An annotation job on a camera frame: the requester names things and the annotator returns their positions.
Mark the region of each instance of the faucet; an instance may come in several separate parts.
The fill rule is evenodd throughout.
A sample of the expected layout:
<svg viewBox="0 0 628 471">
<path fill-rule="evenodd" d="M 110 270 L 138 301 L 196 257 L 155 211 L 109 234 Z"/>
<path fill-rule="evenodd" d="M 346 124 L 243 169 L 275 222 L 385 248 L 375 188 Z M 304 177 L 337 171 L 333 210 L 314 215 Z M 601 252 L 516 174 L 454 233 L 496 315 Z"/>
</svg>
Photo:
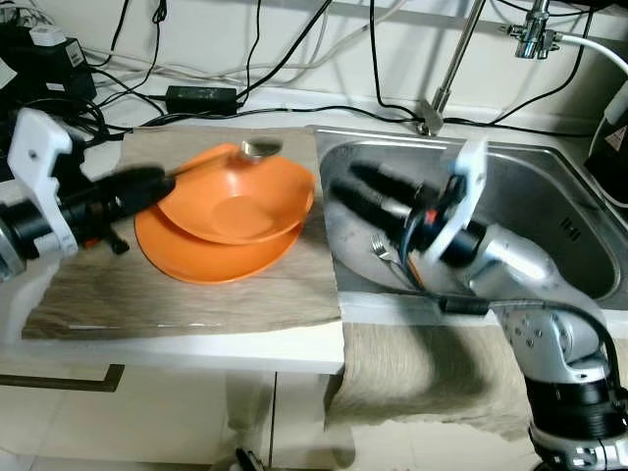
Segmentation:
<svg viewBox="0 0 628 471">
<path fill-rule="evenodd" d="M 423 135 L 436 135 L 443 127 L 443 111 L 449 96 L 451 95 L 451 84 L 458 72 L 458 67 L 467 49 L 471 35 L 480 19 L 480 14 L 484 8 L 486 0 L 475 0 L 471 7 L 471 13 L 467 19 L 464 29 L 458 39 L 458 44 L 453 52 L 453 57 L 449 62 L 449 67 L 445 73 L 443 83 L 436 90 L 432 103 L 426 100 L 420 101 L 423 123 L 417 126 L 417 130 Z M 507 34 L 517 38 L 519 43 L 515 50 L 515 56 L 524 59 L 546 59 L 550 51 L 556 50 L 556 32 L 546 29 L 546 24 L 550 13 L 548 5 L 550 0 L 535 0 L 532 9 L 526 15 L 525 25 L 502 26 L 500 29 Z"/>
</svg>

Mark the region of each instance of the stacked orange plates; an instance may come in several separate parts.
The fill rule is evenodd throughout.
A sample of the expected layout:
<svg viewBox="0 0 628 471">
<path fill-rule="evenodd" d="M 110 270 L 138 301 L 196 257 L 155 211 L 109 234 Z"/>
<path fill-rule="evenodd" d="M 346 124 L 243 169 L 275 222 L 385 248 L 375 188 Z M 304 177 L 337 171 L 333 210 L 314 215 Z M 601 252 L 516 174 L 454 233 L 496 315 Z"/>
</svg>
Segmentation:
<svg viewBox="0 0 628 471">
<path fill-rule="evenodd" d="M 314 201 L 314 175 L 281 156 L 260 164 L 237 158 L 236 144 L 197 155 L 157 206 L 135 216 L 144 255 L 184 282 L 218 284 L 249 277 L 294 245 Z"/>
</svg>

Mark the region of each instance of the white wall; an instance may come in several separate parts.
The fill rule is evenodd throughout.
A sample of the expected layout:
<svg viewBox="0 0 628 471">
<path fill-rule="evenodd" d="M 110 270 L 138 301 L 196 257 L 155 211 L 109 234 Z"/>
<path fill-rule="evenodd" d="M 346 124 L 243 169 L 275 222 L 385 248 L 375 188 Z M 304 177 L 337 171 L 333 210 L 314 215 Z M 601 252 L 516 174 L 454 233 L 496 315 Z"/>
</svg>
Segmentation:
<svg viewBox="0 0 628 471">
<path fill-rule="evenodd" d="M 131 1 L 118 51 L 151 57 L 154 26 L 150 17 L 156 3 L 156 0 Z M 411 0 L 407 7 L 410 10 L 438 11 L 445 15 L 403 11 L 378 27 L 380 76 L 386 97 L 432 98 L 464 23 L 462 18 L 448 15 L 466 15 L 471 3 L 470 0 Z M 39 4 L 83 45 L 108 48 L 122 1 L 39 0 Z M 282 57 L 320 4 L 314 0 L 262 0 L 262 40 L 253 63 L 274 62 Z M 555 10 L 561 8 L 560 5 L 559 2 L 551 3 Z M 163 24 L 161 62 L 187 63 L 210 72 L 243 64 L 253 39 L 254 0 L 169 0 L 168 6 L 168 19 Z M 526 61 L 513 56 L 514 40 L 499 33 L 497 28 L 502 23 L 500 18 L 521 23 L 523 16 L 522 12 L 495 0 L 487 2 L 483 20 L 478 24 L 453 83 L 450 104 L 503 109 L 547 91 L 568 76 L 577 52 L 572 46 L 562 46 L 560 51 L 550 53 L 546 61 Z M 335 2 L 322 50 L 326 51 L 339 38 L 365 25 L 367 20 L 368 2 L 364 6 Z M 584 17 L 580 20 L 561 19 L 557 28 L 580 32 L 584 22 Z M 315 26 L 313 31 L 291 62 L 309 57 L 318 27 Z M 626 54 L 626 31 L 626 17 L 598 15 L 594 19 L 592 36 L 613 38 L 606 40 L 606 44 Z M 278 77 L 287 79 L 293 74 L 294 71 L 286 71 Z M 623 80 L 605 58 L 586 52 L 581 70 L 569 88 L 536 103 L 529 110 L 596 120 Z M 373 96 L 368 34 L 293 86 Z"/>
</svg>

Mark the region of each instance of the white hose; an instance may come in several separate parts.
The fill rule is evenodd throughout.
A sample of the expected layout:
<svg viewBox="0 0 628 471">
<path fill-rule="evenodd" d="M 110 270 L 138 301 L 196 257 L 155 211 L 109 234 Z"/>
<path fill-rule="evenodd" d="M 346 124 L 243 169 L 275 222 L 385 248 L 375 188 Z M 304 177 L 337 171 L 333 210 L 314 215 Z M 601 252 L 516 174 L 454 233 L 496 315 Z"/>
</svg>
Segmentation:
<svg viewBox="0 0 628 471">
<path fill-rule="evenodd" d="M 580 36 L 574 36 L 572 34 L 561 33 L 559 37 L 559 41 L 567 42 L 569 44 L 576 44 L 578 46 L 590 47 L 591 49 L 595 49 L 596 51 L 601 52 L 604 56 L 606 56 L 608 59 L 614 62 L 615 65 L 619 67 L 619 69 L 621 69 L 624 72 L 624 74 L 626 74 L 626 76 L 628 76 L 628 64 L 626 64 L 626 62 L 621 57 L 619 57 L 617 54 L 615 54 L 613 51 L 611 51 L 607 47 L 602 46 L 601 44 L 595 41 L 592 41 L 591 39 L 586 39 Z"/>
</svg>

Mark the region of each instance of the beige cloth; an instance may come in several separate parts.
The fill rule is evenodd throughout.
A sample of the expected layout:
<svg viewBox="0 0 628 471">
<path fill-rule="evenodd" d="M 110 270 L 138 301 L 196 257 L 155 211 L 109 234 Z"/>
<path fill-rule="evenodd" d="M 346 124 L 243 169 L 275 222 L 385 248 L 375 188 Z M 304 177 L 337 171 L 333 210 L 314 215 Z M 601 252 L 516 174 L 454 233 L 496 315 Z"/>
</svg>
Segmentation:
<svg viewBox="0 0 628 471">
<path fill-rule="evenodd" d="M 169 127 L 138 130 L 124 142 L 120 166 L 159 163 L 174 169 L 222 142 L 254 135 L 284 141 L 282 155 L 318 175 L 311 131 Z M 340 318 L 327 245 L 320 183 L 298 242 L 264 272 L 233 283 L 199 286 L 163 275 L 141 253 L 132 221 L 116 225 L 131 250 L 116 256 L 100 243 L 63 263 L 23 330 L 28 339 L 114 339 L 263 332 Z"/>
<path fill-rule="evenodd" d="M 628 384 L 628 342 L 615 344 Z M 344 324 L 344 352 L 328 426 L 426 421 L 527 436 L 525 384 L 500 327 Z"/>
</svg>

